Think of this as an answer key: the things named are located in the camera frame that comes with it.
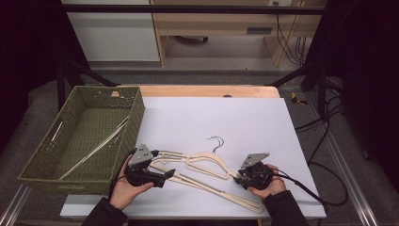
person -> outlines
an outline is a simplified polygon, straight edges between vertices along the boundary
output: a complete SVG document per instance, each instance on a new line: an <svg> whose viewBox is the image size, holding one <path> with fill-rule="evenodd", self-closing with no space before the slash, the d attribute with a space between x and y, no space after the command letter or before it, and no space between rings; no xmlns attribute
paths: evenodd
<svg viewBox="0 0 399 226"><path fill-rule="evenodd" d="M119 179L114 186L111 199L101 198L88 217L84 220L82 226L121 226L127 219L122 212L137 195L149 190L154 186L153 183L147 183L142 186L131 186L124 172L129 156L121 168ZM267 164L267 166L278 174L278 168ZM302 212L299 209L290 190L286 189L282 178L274 176L269 187L264 190L258 190L254 187L247 189L253 195L263 199L270 217L272 226L303 226L309 225Z"/></svg>

hand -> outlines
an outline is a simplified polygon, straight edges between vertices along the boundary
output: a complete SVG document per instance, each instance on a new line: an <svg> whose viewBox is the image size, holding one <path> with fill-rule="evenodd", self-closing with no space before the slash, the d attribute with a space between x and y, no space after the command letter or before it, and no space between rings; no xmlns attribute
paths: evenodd
<svg viewBox="0 0 399 226"><path fill-rule="evenodd" d="M120 175L118 176L120 179L116 182L114 191L112 192L111 200L109 201L110 204L119 210L123 210L126 206L128 206L138 194L141 194L154 186L153 183L147 183L142 186L132 186L129 184L129 182L127 182L126 177L124 177L125 170L126 165L132 156L132 154L129 155L124 162L123 167L120 170Z"/></svg>
<svg viewBox="0 0 399 226"><path fill-rule="evenodd" d="M278 174L278 168L273 166L273 165L269 165L266 164L267 167L269 167L270 169L273 170L274 174ZM272 181L270 182L270 185L264 189L264 190L258 190L254 187L249 186L248 187L248 191L250 191L253 195L259 196L261 197L263 200L264 198L266 198L267 196L271 195L276 195L278 193L280 193L281 191L285 191L287 188L285 187L284 181L282 180L281 177L278 176L274 176L272 178Z"/></svg>

sleeve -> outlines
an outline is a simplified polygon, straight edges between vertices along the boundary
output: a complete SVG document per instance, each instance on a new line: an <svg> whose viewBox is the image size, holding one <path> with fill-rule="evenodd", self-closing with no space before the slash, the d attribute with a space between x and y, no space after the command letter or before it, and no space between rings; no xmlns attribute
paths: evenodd
<svg viewBox="0 0 399 226"><path fill-rule="evenodd" d="M264 199L263 203L272 218L272 226L309 225L289 190L273 196L269 195Z"/></svg>
<svg viewBox="0 0 399 226"><path fill-rule="evenodd" d="M121 226L127 216L119 209L111 205L106 198L102 198L82 226Z"/></svg>

wicker basket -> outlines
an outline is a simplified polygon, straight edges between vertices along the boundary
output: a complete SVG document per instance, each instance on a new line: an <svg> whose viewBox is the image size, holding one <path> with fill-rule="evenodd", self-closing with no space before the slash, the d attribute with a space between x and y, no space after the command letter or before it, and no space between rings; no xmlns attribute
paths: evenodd
<svg viewBox="0 0 399 226"><path fill-rule="evenodd" d="M48 194L107 194L121 161L136 145L144 110L138 87L75 87L18 179ZM116 136L59 180L126 117Z"/></svg>

white cabinet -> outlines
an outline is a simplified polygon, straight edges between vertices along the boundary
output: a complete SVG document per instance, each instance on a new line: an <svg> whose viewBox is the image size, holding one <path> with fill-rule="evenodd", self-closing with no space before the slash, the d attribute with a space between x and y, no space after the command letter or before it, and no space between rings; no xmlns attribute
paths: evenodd
<svg viewBox="0 0 399 226"><path fill-rule="evenodd" d="M62 0L63 4L148 5L148 0ZM88 61L159 61L150 13L69 12Z"/></svg>

